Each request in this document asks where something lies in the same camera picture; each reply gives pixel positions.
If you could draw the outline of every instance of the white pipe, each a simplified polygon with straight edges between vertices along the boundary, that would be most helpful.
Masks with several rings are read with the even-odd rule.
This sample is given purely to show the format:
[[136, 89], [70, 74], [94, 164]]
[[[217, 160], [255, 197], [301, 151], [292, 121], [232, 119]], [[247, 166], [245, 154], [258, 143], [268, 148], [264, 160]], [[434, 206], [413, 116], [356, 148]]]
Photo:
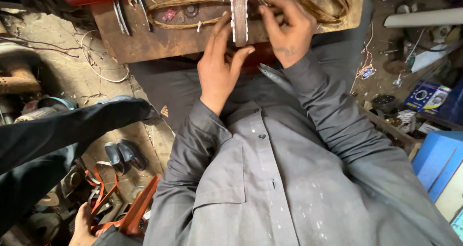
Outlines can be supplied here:
[[423, 11], [405, 14], [393, 14], [386, 18], [384, 26], [427, 27], [463, 24], [463, 7]]

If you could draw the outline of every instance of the person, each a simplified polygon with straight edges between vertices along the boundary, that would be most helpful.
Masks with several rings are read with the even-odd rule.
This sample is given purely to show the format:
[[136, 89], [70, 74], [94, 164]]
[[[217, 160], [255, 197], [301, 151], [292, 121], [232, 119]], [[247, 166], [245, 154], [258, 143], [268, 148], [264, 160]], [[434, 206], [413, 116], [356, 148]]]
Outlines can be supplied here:
[[[349, 95], [371, 2], [359, 27], [313, 37], [316, 20], [295, 0], [266, 1], [286, 17], [280, 27], [259, 7], [297, 99], [240, 75], [252, 46], [225, 62], [228, 12], [197, 71], [165, 60], [129, 66], [176, 134], [143, 245], [462, 245], [404, 151]], [[134, 243], [124, 238], [112, 229], [91, 242]]]
[[93, 141], [126, 125], [152, 124], [157, 113], [143, 99], [119, 95], [46, 118], [0, 126], [0, 236], [69, 172]]

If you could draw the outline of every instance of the blue box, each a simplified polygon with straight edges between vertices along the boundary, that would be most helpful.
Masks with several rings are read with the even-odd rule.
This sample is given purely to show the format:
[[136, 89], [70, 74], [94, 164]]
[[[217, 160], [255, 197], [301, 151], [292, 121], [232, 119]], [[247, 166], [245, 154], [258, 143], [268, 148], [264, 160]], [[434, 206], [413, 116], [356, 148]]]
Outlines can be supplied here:
[[404, 104], [418, 112], [436, 115], [450, 91], [450, 88], [443, 85], [420, 80]]
[[463, 131], [428, 133], [412, 166], [432, 202], [436, 202], [462, 160]]

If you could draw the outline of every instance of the gray shirt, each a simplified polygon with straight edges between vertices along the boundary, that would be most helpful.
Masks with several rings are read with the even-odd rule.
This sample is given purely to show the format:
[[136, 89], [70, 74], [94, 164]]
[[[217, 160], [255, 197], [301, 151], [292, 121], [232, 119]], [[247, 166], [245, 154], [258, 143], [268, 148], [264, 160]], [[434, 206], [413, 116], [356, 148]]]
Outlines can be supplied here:
[[311, 52], [284, 74], [303, 113], [258, 98], [222, 121], [196, 102], [144, 245], [462, 245], [343, 82]]

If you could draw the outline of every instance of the black pants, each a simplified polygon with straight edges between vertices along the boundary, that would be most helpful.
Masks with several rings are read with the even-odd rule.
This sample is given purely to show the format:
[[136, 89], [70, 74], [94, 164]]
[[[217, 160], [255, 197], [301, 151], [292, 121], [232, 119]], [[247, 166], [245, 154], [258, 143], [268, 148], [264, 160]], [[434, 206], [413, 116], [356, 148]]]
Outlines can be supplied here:
[[132, 99], [0, 126], [0, 236], [64, 178], [93, 141], [149, 113], [147, 101]]

